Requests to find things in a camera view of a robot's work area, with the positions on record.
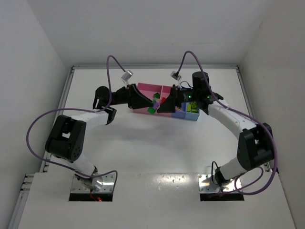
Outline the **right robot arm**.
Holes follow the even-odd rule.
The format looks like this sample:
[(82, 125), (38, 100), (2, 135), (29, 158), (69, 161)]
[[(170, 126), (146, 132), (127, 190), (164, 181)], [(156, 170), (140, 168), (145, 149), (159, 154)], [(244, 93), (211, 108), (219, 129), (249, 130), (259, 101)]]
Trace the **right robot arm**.
[(212, 176), (217, 185), (226, 184), (231, 179), (274, 159), (269, 125), (259, 125), (230, 110), (224, 98), (212, 92), (206, 72), (194, 72), (192, 81), (193, 86), (187, 89), (173, 85), (169, 96), (161, 103), (157, 112), (172, 113), (183, 103), (194, 102), (200, 110), (219, 121), (237, 138), (236, 157), (218, 167)]

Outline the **purple lego brick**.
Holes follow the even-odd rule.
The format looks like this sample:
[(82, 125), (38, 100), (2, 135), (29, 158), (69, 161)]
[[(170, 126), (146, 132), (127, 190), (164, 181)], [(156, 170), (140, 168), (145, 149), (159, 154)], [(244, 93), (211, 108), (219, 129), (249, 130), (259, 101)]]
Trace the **purple lego brick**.
[(156, 100), (154, 103), (153, 103), (153, 109), (154, 110), (157, 110), (159, 108), (161, 104), (161, 101), (160, 100)]

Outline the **yellow-green long lego brick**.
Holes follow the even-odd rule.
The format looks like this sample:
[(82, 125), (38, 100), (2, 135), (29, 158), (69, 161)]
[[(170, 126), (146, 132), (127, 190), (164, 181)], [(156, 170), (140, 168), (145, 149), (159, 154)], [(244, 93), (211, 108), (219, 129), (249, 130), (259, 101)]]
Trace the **yellow-green long lego brick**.
[(198, 105), (196, 102), (190, 102), (187, 106), (186, 106), (186, 111), (189, 113), (199, 113), (198, 110)]

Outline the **small green square lego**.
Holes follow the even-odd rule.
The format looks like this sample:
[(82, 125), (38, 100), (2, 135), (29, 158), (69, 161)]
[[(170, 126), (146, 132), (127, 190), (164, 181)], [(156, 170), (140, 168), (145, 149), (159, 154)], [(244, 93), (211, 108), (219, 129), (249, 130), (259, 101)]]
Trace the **small green square lego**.
[(159, 98), (160, 98), (160, 94), (159, 94), (159, 93), (155, 93), (155, 94), (153, 95), (153, 97), (159, 99)]

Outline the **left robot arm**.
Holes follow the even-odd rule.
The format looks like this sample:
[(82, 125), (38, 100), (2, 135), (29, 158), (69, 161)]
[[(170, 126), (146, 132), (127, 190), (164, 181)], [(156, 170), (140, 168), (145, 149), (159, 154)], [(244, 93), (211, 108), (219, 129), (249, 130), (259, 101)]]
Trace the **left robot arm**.
[(123, 86), (116, 92), (100, 86), (95, 91), (94, 111), (75, 116), (59, 115), (45, 144), (48, 153), (64, 161), (87, 185), (97, 179), (98, 170), (82, 153), (85, 133), (114, 120), (116, 109), (106, 107), (108, 104), (127, 104), (137, 109), (150, 107), (153, 102), (135, 84)]

